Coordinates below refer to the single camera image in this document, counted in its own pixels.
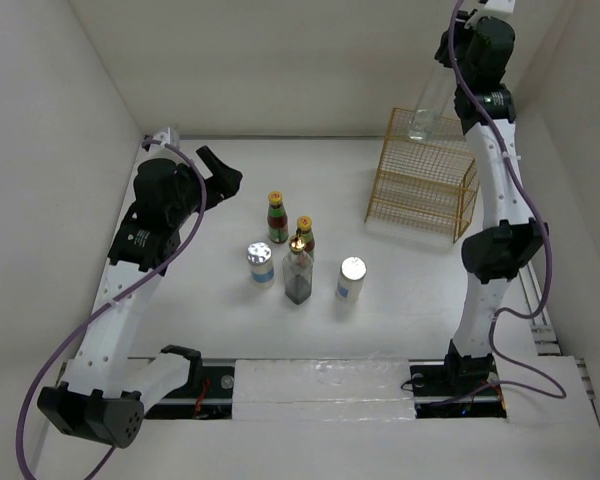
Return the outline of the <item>clear glass oil bottle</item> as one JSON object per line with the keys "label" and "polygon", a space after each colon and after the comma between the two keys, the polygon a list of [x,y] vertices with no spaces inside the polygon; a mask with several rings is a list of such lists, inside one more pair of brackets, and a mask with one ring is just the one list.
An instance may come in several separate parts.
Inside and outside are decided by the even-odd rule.
{"label": "clear glass oil bottle", "polygon": [[411,140],[425,142],[432,138],[455,88],[453,70],[436,64],[409,122]]}

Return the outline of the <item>dark liquid glass bottle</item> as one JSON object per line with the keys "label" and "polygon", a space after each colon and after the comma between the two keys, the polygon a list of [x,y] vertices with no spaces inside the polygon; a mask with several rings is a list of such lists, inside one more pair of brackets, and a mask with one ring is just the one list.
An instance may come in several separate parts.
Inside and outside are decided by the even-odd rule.
{"label": "dark liquid glass bottle", "polygon": [[312,293],[313,259],[300,233],[289,239],[289,251],[282,261],[285,295],[294,304],[304,303]]}

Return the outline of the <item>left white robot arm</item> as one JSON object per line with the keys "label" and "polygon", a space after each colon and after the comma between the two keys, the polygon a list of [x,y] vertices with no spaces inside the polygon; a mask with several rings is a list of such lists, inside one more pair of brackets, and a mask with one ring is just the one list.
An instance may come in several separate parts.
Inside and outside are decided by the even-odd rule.
{"label": "left white robot arm", "polygon": [[151,296],[190,242],[180,237],[182,226],[235,196],[243,178],[207,146],[196,154],[208,178],[171,144],[148,140],[143,146],[147,158],[133,181],[135,199],[107,255],[101,313],[87,326],[60,384],[43,388],[37,401],[60,432],[114,448],[128,447],[145,414],[170,393],[188,397],[202,387],[195,349],[168,345],[133,374],[127,358]]}

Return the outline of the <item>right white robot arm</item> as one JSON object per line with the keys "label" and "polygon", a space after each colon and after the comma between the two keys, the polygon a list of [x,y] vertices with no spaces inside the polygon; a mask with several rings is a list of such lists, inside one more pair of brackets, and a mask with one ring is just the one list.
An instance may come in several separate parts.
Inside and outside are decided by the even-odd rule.
{"label": "right white robot arm", "polygon": [[454,109],[474,156],[484,208],[481,231],[461,246],[467,294],[441,375],[454,394],[468,393],[487,380],[493,321],[511,282],[548,235],[548,226],[539,223],[519,191],[516,110],[502,81],[514,42],[506,21],[460,10],[435,55],[456,76]]}

